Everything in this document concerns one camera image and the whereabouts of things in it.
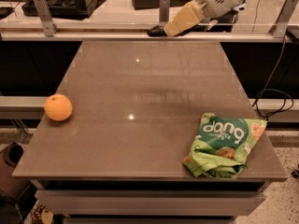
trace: gray table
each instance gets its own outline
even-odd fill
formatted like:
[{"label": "gray table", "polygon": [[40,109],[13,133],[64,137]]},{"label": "gray table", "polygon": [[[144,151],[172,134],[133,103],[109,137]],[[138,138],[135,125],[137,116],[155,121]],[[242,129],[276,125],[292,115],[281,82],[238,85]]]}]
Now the gray table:
[{"label": "gray table", "polygon": [[234,218],[287,179],[266,134],[236,181],[181,164],[204,112],[256,118],[217,42],[83,42],[57,93],[73,115],[44,117],[14,172],[56,214]]}]

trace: green snack bag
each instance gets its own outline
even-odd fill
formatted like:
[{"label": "green snack bag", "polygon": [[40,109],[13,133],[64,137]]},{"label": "green snack bag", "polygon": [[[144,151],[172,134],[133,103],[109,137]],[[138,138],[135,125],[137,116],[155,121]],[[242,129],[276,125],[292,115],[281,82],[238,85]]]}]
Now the green snack bag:
[{"label": "green snack bag", "polygon": [[183,164],[194,176],[236,179],[266,124],[261,119],[220,118],[205,113]]}]

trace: orange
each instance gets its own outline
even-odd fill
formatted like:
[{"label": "orange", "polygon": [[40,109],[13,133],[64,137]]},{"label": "orange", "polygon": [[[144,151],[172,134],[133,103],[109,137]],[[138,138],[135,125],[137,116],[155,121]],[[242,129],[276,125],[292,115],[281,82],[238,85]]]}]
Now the orange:
[{"label": "orange", "polygon": [[53,94],[46,99],[44,110],[50,119],[55,121],[63,121],[71,116],[73,112],[73,106],[65,95]]}]

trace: tiled floor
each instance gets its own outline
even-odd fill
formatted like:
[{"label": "tiled floor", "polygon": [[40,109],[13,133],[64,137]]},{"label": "tiled floor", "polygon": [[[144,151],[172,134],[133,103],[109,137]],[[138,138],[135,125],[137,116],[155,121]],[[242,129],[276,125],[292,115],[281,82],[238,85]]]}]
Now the tiled floor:
[{"label": "tiled floor", "polygon": [[[250,216],[238,217],[236,224],[299,223],[299,179],[292,177],[299,164],[299,131],[270,130],[267,133],[289,178],[283,183],[273,183],[264,192],[266,200]],[[19,137],[15,130],[0,129],[0,144],[9,144]]]}]

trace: black cable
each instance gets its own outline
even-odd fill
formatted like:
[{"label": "black cable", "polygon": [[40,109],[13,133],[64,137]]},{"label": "black cable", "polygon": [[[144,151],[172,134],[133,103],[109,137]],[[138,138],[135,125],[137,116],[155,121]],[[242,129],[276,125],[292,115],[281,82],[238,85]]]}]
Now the black cable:
[{"label": "black cable", "polygon": [[262,97],[263,93],[264,93],[264,90],[267,89],[268,85],[269,85],[269,82],[270,80],[272,79],[272,76],[274,75],[275,71],[277,70],[278,68],[278,65],[280,64],[280,61],[281,61],[281,58],[282,58],[282,55],[283,55],[283,52],[284,52],[284,49],[285,49],[285,45],[286,45],[286,36],[283,36],[283,43],[282,43],[282,48],[281,48],[281,52],[280,52],[280,55],[278,57],[278,61],[277,63],[275,64],[274,68],[272,69],[272,72],[269,76],[269,78],[267,79],[263,89],[258,93],[259,95],[256,96],[255,98],[255,101],[254,103],[252,104],[252,107],[254,107],[258,101],[260,100],[260,98]]},{"label": "black cable", "polygon": [[[269,120],[269,117],[271,117],[271,116],[273,116],[273,115],[275,115],[275,114],[277,114],[277,113],[281,113],[281,112],[288,111],[288,110],[290,110],[290,109],[293,107],[293,105],[294,105],[294,100],[291,98],[291,96],[290,96],[288,93],[286,93],[286,92],[284,92],[284,91],[276,90],[276,89],[265,89],[265,90],[260,91],[260,92],[257,94],[257,96],[259,96],[261,92],[265,92],[265,91],[274,91],[274,92],[282,93],[282,94],[284,95],[284,98],[283,98],[283,105],[282,105],[282,107],[279,108],[278,110],[275,110],[275,111],[272,111],[272,112],[267,112],[265,115],[263,115],[263,114],[261,113],[261,110],[259,109],[258,104],[256,104],[256,111],[257,111],[257,113],[259,114],[260,117]],[[290,105],[289,107],[287,107],[287,108],[284,109],[284,107],[285,107],[285,105],[286,105],[286,100],[287,100],[287,98],[289,98],[289,99],[291,100],[291,105]]]}]

